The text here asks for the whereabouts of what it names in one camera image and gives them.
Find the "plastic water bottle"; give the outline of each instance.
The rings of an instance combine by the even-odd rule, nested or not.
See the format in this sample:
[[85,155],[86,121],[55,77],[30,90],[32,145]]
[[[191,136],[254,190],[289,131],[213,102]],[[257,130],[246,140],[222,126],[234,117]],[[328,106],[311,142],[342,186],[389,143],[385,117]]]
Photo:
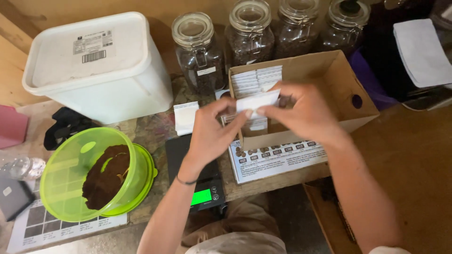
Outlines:
[[0,177],[27,181],[39,178],[46,162],[39,158],[10,154],[0,151]]

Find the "green plastic container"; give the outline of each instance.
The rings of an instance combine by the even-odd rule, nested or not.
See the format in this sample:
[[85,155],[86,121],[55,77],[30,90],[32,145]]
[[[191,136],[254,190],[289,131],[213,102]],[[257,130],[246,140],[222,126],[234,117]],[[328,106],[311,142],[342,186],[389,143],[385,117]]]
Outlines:
[[[85,204],[86,199],[82,197],[83,182],[105,149],[115,145],[129,147],[127,177],[119,192],[106,206],[101,210],[90,210]],[[146,153],[149,153],[143,150],[146,151],[113,128],[92,128],[75,134],[47,162],[40,184],[43,205],[57,219],[68,222],[87,221],[112,210],[121,211],[115,215],[128,212],[130,207],[133,209],[142,201],[143,195],[147,195],[157,173],[153,164],[149,165],[149,158],[146,157]]]

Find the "hand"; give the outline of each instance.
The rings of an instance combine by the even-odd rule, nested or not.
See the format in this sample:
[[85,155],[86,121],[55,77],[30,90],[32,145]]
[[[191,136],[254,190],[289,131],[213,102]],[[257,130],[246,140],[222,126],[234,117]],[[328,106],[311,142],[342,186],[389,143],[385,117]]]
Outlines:
[[217,115],[228,107],[235,108],[235,100],[222,98],[196,111],[190,149],[184,160],[194,163],[193,170],[199,174],[205,165],[223,154],[232,143],[240,128],[251,116],[252,110],[245,110],[226,127],[217,121]]
[[297,136],[319,142],[334,144],[339,137],[348,137],[331,113],[322,94],[314,85],[278,82],[272,89],[281,89],[280,95],[288,96],[295,103],[292,109],[263,106],[257,114],[274,118]]

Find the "green display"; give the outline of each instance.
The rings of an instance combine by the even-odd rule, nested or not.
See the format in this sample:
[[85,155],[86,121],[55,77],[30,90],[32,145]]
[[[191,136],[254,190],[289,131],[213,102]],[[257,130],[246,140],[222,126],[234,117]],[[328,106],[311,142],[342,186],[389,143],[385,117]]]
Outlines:
[[192,205],[203,203],[212,200],[212,195],[210,194],[210,189],[198,191],[193,194]]

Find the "barcode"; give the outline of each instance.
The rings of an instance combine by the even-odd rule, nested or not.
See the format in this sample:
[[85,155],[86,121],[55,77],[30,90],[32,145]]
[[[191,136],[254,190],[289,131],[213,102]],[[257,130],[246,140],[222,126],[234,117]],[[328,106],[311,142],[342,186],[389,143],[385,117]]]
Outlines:
[[107,57],[107,52],[105,50],[94,52],[88,55],[82,56],[82,63],[87,63],[95,60],[99,60]]

